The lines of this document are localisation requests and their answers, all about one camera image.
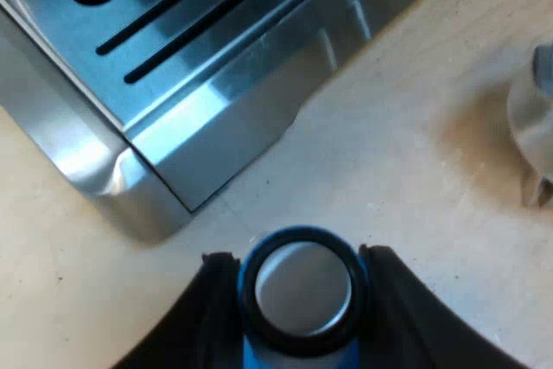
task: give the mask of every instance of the metal grate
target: metal grate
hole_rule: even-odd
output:
[[[18,1],[125,129],[216,72],[302,0]]]

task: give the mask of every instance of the light wood surface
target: light wood surface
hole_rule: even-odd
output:
[[[521,206],[526,166],[505,117],[512,77],[551,40],[553,0],[420,0],[155,247],[103,219],[0,111],[2,366],[108,367],[202,252],[243,257],[268,232],[309,223],[392,246],[487,338],[553,367],[553,213]]]

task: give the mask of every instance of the metal edge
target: metal edge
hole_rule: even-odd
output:
[[[132,238],[155,243],[180,229],[190,212],[17,23],[0,13],[0,104]]]

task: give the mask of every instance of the metal cylinder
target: metal cylinder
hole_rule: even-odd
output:
[[[262,241],[238,279],[245,367],[356,368],[368,275],[330,232],[296,227]]]

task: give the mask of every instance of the drip tray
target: drip tray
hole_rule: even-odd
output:
[[[2,0],[188,211],[413,0]]]

